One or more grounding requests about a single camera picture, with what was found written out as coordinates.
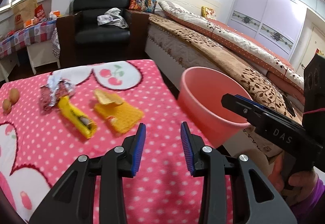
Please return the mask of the person right hand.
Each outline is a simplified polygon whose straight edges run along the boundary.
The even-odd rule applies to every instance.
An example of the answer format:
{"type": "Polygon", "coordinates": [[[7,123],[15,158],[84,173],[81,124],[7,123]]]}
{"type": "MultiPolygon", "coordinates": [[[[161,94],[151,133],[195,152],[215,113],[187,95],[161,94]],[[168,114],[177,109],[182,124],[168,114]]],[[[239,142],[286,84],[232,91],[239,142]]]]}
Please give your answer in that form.
{"type": "MultiPolygon", "coordinates": [[[[268,179],[274,185],[275,189],[279,193],[283,192],[284,185],[285,185],[285,182],[281,175],[282,167],[283,167],[283,155],[280,154],[275,159],[272,173],[268,176],[268,179]]],[[[307,197],[309,197],[312,194],[313,190],[315,189],[317,181],[318,181],[318,174],[314,170],[297,172],[291,175],[288,180],[288,184],[294,188],[297,188],[298,191],[296,192],[296,194],[292,195],[289,198],[287,204],[289,206],[293,206],[298,202],[302,202],[307,197]]]]}

